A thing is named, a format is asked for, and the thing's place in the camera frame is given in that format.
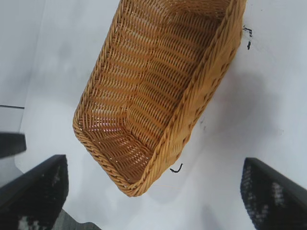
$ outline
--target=white table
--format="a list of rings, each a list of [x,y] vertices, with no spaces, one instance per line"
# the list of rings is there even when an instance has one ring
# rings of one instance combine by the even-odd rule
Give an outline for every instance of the white table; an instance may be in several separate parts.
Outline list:
[[[239,184],[245,157],[263,160],[307,188],[305,0],[250,0],[251,50],[243,38],[205,119],[173,166],[147,193],[120,192],[75,138],[72,117],[118,2],[47,0],[22,131],[23,172],[66,154],[64,209],[104,230],[252,230]]]

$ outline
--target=wicker basket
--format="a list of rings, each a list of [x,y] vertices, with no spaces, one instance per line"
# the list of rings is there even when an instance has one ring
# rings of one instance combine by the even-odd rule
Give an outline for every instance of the wicker basket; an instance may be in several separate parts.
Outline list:
[[[246,0],[121,0],[73,118],[128,196],[179,158],[235,56]]]

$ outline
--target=woven basket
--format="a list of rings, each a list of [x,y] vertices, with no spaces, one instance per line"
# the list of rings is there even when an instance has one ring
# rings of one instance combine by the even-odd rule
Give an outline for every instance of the woven basket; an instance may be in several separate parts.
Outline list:
[[[73,118],[128,196],[179,158],[235,56],[246,0],[121,0]]]

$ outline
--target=wicker weave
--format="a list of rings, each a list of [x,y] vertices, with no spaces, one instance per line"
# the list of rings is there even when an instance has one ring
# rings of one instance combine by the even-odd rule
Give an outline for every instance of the wicker weave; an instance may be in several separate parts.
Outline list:
[[[246,0],[121,0],[73,118],[128,196],[179,158],[235,56]]]

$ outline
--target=white surface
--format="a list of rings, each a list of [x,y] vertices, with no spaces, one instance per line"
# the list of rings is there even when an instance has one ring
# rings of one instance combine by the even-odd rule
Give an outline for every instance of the white surface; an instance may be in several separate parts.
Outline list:
[[[45,0],[0,0],[0,104],[24,107]]]
[[[0,107],[0,132],[19,132],[23,109]]]
[[[0,108],[0,132],[19,132],[23,112],[23,109]],[[0,187],[21,174],[14,157],[0,159]]]
[[[64,209],[102,229],[252,230],[239,184],[244,158],[257,157],[307,188],[305,0],[250,0],[254,40],[242,40],[227,76],[173,166],[147,193],[128,198],[74,137],[74,110],[117,2],[47,0],[22,131],[27,171],[67,154]]]

